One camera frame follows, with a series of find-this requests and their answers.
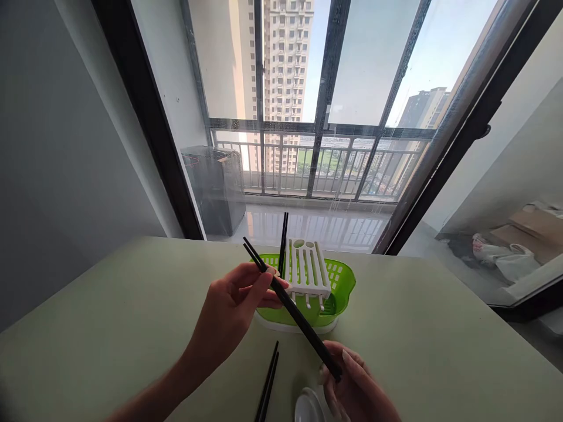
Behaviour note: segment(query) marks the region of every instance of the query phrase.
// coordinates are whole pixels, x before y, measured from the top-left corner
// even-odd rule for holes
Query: table
[[[275,248],[260,247],[261,253]],[[438,263],[326,252],[357,278],[325,338],[358,351],[403,421],[551,421],[563,375]],[[241,245],[140,238],[0,335],[0,389],[20,421],[101,420],[158,378],[188,343],[208,284]],[[273,345],[269,421],[293,420],[320,361],[299,334],[256,321],[170,420],[253,420]]]

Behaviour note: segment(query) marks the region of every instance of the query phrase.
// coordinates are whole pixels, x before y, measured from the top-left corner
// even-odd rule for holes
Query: distant building
[[[420,91],[406,103],[405,110],[399,120],[399,127],[435,129],[438,116],[444,109],[450,92],[445,87],[433,88],[430,91]]]

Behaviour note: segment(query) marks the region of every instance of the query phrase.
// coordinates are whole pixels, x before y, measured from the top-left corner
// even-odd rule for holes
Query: chopstick
[[[260,255],[257,254],[256,250],[252,247],[248,239],[246,237],[243,237],[243,239],[246,242],[244,245],[245,249],[250,254],[252,259],[258,266],[259,270],[265,273],[267,270],[266,264],[264,263],[262,258],[260,258]],[[293,301],[291,300],[285,289],[277,280],[277,277],[274,276],[272,278],[272,283],[270,284],[270,286],[274,289],[274,292],[276,292],[276,295],[280,298],[281,304],[286,307],[287,312],[289,312],[289,314],[291,315],[297,326],[301,329],[301,331],[303,332],[303,334],[305,335],[305,337],[307,338],[313,349],[315,349],[315,351],[318,354],[318,357],[321,358],[323,363],[327,366],[327,369],[330,371],[333,378],[336,380],[336,382],[339,382],[342,376],[342,369],[334,361],[327,347],[318,337],[317,333],[315,333],[315,330],[313,330],[313,328],[311,327],[309,322],[305,319],[301,311],[299,311],[295,303],[293,303]]]
[[[286,241],[287,241],[287,223],[289,220],[289,213],[283,213],[283,225],[281,227],[281,245],[280,245],[280,258],[278,261],[277,270],[280,272],[281,277],[283,278],[285,274],[283,274],[283,264],[286,257]]]
[[[264,387],[262,388],[262,395],[260,396],[260,403],[258,403],[258,410],[256,411],[256,417],[254,418],[255,422],[259,422],[262,415],[262,408],[264,408],[264,404],[266,404],[266,410],[268,409],[267,402],[264,400],[270,400],[270,394],[267,393],[268,385],[270,384],[270,379],[273,381],[273,376],[276,373],[276,366],[277,366],[277,357],[279,353],[277,351],[277,346],[279,345],[279,341],[276,341],[276,346],[274,346],[274,352],[272,353],[272,358],[270,359],[270,366],[268,367],[268,374],[266,375],[266,381],[264,382]]]

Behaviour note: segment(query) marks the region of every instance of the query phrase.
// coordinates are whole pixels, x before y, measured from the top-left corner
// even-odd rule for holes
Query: glass pane
[[[306,4],[264,2],[265,121],[315,119],[330,1]]]
[[[378,125],[419,0],[352,0],[330,123]]]
[[[189,0],[210,117],[256,119],[253,2]]]
[[[430,3],[386,126],[438,127],[458,77],[471,63],[479,36],[486,33],[483,28],[496,3]]]

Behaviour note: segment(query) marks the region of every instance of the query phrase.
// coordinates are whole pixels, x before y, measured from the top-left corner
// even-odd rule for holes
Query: white plastic bag
[[[513,243],[510,245],[510,250],[513,255],[499,257],[496,260],[498,269],[507,280],[516,283],[540,267],[534,259],[534,253],[524,246]]]

